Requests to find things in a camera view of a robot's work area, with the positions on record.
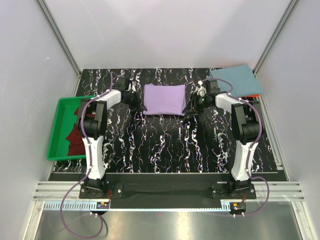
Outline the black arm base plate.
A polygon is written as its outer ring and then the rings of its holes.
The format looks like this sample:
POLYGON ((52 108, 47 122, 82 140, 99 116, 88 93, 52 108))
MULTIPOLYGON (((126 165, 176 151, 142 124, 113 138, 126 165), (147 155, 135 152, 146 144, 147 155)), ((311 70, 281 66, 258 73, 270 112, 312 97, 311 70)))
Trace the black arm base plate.
POLYGON ((181 205, 206 205, 221 200, 255 200, 253 185, 244 194, 220 194, 228 173, 107 173, 107 192, 80 188, 81 199, 106 199, 124 203, 150 202, 181 205))

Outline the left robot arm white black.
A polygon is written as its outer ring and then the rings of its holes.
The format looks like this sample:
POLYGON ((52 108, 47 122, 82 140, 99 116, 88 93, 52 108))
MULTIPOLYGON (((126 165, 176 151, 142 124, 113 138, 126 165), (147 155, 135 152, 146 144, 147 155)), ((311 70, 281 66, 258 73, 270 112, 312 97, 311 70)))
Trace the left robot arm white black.
POLYGON ((135 82, 126 77, 114 81, 112 76, 108 90, 92 98, 82 98, 78 108, 76 127, 84 144, 86 158, 86 172, 79 183, 83 191, 90 189, 97 198, 103 198, 108 193, 103 164, 108 109, 120 103, 128 105, 135 112, 147 109, 137 93, 135 82))

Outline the purple t shirt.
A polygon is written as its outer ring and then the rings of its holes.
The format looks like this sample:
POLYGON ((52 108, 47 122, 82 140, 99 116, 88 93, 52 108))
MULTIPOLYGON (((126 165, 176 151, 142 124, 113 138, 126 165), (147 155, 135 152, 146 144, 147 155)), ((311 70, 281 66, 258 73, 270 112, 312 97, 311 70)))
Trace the purple t shirt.
POLYGON ((144 115, 184 116, 186 107, 186 87, 182 85, 146 84, 143 90, 143 103, 147 110, 144 115))

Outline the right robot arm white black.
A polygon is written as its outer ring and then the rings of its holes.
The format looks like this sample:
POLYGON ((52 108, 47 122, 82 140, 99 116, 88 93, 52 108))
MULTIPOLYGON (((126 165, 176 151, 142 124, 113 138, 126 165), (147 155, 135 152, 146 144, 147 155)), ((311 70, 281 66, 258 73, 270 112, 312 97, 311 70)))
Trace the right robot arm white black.
POLYGON ((230 113, 236 152, 229 179, 220 194, 227 193, 236 199, 250 190, 253 157, 263 134, 264 124, 259 102, 235 97, 231 94, 232 90, 231 83, 220 78, 200 80, 182 113, 186 116, 200 115, 209 107, 230 113))

